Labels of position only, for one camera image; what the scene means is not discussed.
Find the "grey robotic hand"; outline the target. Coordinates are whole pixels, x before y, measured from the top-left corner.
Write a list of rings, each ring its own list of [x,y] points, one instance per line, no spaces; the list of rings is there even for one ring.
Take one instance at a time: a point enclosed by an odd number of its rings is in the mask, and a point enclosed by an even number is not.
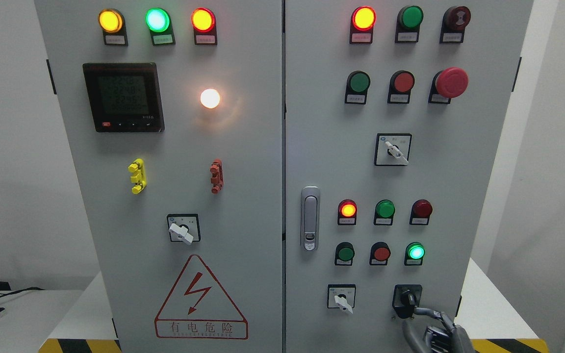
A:
[[[454,324],[444,311],[417,307],[416,315],[425,315],[437,319],[444,328],[427,326],[424,335],[416,335],[410,325],[410,320],[402,322],[402,331],[407,344],[415,353],[475,353],[476,350],[462,326]]]

